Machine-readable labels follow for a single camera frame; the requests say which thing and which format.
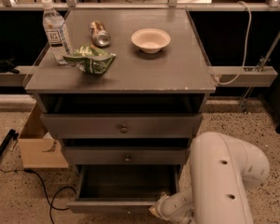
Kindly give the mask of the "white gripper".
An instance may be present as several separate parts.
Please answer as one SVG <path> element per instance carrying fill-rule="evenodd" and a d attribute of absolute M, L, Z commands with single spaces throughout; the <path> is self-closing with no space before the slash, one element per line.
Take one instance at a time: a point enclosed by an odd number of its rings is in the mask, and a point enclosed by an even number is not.
<path fill-rule="evenodd" d="M 174 203 L 172 198 L 165 192 L 161 193 L 161 198 L 148 208 L 149 212 L 159 217 L 169 221 L 174 211 Z"/>

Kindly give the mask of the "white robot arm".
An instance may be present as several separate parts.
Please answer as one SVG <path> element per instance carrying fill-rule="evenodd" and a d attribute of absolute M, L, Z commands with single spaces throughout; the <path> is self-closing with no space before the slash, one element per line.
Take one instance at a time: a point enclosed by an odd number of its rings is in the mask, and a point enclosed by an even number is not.
<path fill-rule="evenodd" d="M 223 133 L 202 133 L 191 144 L 191 186 L 163 193 L 149 211 L 172 224 L 254 224 L 246 191 L 269 172 L 260 148 Z"/>

